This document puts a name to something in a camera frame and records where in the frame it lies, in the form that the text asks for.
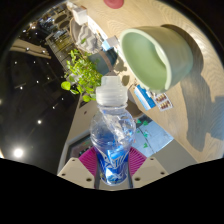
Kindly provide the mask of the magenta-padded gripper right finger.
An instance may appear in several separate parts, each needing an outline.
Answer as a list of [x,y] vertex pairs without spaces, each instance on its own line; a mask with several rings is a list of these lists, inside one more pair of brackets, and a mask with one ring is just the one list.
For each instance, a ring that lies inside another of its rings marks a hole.
[[146,157],[135,148],[129,152],[129,174],[133,188],[140,188],[168,175],[155,157]]

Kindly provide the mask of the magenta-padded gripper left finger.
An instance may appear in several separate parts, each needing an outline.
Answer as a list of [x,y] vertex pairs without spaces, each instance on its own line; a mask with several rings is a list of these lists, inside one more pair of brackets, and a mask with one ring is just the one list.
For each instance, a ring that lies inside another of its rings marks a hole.
[[58,176],[81,187],[94,189],[97,167],[96,152],[90,148],[79,158],[70,158]]

